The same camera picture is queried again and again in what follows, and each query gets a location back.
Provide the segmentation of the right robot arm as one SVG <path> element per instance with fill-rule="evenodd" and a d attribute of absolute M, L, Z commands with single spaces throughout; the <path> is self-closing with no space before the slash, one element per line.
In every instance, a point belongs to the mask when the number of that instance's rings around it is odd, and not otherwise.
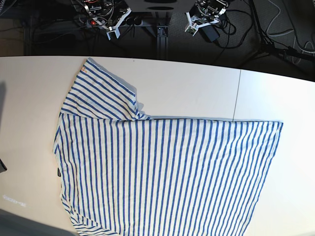
<path fill-rule="evenodd" d="M 105 28 L 113 23 L 113 0 L 71 0 L 75 10 L 85 16 L 83 23 L 89 27 Z"/>

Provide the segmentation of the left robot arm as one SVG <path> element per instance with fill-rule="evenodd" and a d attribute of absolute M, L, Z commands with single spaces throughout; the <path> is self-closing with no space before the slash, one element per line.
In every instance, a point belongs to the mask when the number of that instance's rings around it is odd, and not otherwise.
<path fill-rule="evenodd" d="M 205 24 L 218 24 L 219 17 L 223 15 L 230 5 L 227 0 L 197 0 L 195 7 L 198 21 Z"/>

